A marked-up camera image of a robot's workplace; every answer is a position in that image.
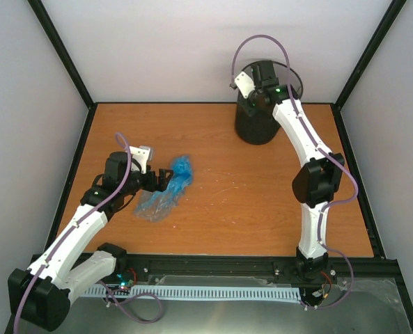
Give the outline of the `blue translucent trash bag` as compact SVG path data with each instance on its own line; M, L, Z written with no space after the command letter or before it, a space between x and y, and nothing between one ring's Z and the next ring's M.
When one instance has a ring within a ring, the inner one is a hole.
M178 205L186 188L193 182L194 171L189 155L176 157L171 162L173 177L164 191L142 191L133 214L150 222L165 219Z

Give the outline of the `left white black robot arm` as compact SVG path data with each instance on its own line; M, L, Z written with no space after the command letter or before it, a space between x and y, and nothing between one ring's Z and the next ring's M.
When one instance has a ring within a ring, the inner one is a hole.
M153 171L147 164L150 149L132 148L131 153L113 152L104 172L80 200L75 214L49 248L25 270L14 269L8 277L13 328L21 319L46 331L55 331L71 305L99 280L127 275L127 252L104 243L83 263L77 260L92 238L127 207L126 198L139 191L164 191L174 172Z

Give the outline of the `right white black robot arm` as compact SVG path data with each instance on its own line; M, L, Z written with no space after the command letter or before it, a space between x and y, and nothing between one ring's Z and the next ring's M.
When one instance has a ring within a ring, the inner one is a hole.
M323 209L339 190L345 160L319 138L302 108L301 90L280 80L277 66L276 61L255 61L236 75L235 132L246 143L264 145L282 129L293 145L300 170L292 190L302 217L295 274L300 280L312 281L327 266Z

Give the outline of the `black mesh trash bin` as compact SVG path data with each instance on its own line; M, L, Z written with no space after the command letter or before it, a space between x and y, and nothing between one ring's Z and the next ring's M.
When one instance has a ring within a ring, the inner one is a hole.
M268 92L272 101L272 112L277 102L289 98L287 79L290 79L293 96L301 99L304 86L302 79L293 69L278 61L260 60L248 64L242 69L253 80L255 90L263 89ZM277 134L281 125L270 114L257 113L249 117L242 108L243 97L237 94L235 113L235 132L246 143L264 145L269 143Z

